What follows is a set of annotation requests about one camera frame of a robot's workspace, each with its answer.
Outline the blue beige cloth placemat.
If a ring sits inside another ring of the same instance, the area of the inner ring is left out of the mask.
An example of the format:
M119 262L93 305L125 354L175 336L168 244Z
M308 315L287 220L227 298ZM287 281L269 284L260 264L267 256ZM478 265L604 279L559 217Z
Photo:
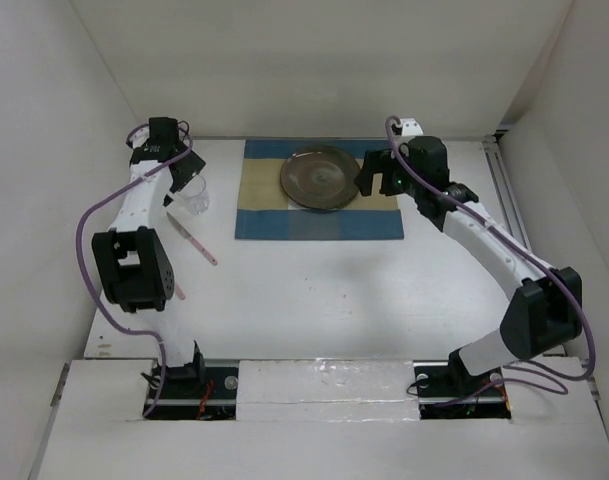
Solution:
M271 241L402 240L404 228L397 199L377 192L357 196L335 211L302 208L280 185L280 170L297 149L338 147L361 162L369 150L387 147L370 139L249 139L245 142L238 193L235 238Z

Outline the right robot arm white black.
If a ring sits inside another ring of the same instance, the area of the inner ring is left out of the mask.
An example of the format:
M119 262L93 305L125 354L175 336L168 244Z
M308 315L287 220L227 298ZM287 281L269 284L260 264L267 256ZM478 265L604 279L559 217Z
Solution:
M450 178L447 148L419 136L397 149L370 150L355 179L363 196L380 175L385 196L406 194L419 213L465 248L493 277L509 300L499 326L453 351L446 381L457 393L478 387L483 375L516 361L529 361L583 330L582 282L570 267L556 269L508 235L468 186Z

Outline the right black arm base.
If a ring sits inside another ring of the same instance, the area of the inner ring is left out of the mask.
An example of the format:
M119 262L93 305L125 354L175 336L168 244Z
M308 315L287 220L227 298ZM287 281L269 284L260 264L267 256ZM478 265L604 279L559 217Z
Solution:
M511 418L499 368L459 382L446 362L414 362L414 379L406 393L418 403L421 420Z

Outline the pink handled knife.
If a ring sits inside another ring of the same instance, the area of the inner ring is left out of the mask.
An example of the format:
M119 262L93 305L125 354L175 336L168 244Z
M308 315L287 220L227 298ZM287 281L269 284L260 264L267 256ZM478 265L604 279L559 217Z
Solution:
M173 215L166 213L166 217L178 234L188 241L211 265L218 265L215 257Z

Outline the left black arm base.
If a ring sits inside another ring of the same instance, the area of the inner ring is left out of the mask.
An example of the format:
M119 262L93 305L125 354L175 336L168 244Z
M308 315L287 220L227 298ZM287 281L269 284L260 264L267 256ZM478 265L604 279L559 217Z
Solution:
M169 368L157 402L161 368L142 373L148 385L143 414L147 420L234 420L239 384L237 360L206 360L199 377Z

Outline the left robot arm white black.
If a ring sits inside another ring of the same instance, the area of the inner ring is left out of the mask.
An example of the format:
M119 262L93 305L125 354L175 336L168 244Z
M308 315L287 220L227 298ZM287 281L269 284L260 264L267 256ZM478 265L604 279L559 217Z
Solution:
M169 342L159 357L166 368L160 379L192 397L206 387L206 367L197 342L181 333L179 322L166 311L176 282L156 230L166 219L166 208L205 167L188 140L188 129L170 117L152 117L129 134L133 186L109 229L93 235L91 248L108 303Z

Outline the dark olive round plate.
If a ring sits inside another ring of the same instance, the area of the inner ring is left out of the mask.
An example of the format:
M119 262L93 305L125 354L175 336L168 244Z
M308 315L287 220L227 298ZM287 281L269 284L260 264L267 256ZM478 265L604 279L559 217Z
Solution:
M280 186L285 195L301 207L337 210L359 193L355 179L360 164L347 151L330 145L301 147L292 153L280 170Z

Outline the clear plastic cup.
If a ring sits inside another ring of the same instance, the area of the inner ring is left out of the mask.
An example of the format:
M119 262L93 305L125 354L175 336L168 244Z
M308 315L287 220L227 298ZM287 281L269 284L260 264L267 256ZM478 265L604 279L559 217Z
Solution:
M173 199L191 215L205 213L210 205L206 180L195 175L184 187L173 193Z

